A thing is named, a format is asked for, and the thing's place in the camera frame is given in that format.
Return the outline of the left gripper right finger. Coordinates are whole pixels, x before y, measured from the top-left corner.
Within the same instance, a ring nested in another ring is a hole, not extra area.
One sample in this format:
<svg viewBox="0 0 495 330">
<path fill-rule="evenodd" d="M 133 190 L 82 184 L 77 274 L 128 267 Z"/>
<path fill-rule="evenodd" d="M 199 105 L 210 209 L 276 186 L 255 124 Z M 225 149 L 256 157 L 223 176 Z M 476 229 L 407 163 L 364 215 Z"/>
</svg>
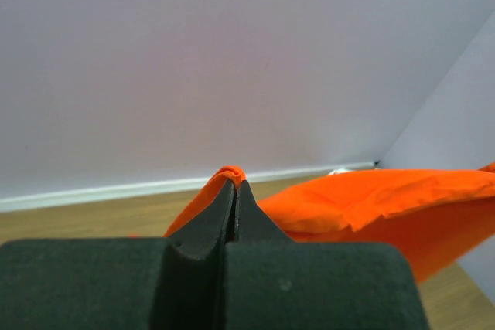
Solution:
<svg viewBox="0 0 495 330">
<path fill-rule="evenodd" d="M 237 190 L 225 247 L 226 329 L 427 329 L 406 259 L 384 243 L 297 243 Z"/>
</svg>

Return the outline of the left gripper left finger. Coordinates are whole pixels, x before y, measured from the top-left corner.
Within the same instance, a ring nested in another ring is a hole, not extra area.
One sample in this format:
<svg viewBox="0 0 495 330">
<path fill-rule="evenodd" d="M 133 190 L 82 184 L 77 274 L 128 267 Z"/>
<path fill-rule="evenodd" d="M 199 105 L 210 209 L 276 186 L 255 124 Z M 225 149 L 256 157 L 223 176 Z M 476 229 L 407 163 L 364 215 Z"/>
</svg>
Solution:
<svg viewBox="0 0 495 330">
<path fill-rule="evenodd" d="M 167 238 L 1 247 L 3 329 L 214 329 L 233 182 Z"/>
</svg>

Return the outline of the orange t shirt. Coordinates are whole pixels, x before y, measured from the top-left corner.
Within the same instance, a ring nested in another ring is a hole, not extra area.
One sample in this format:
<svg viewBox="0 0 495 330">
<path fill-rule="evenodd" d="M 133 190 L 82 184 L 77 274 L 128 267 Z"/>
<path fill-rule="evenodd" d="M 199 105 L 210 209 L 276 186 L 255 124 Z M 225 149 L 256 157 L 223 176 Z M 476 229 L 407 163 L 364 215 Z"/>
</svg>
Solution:
<svg viewBox="0 0 495 330">
<path fill-rule="evenodd" d="M 493 235 L 494 167 L 327 175 L 259 202 L 298 242 L 380 242 L 423 281 Z"/>
</svg>

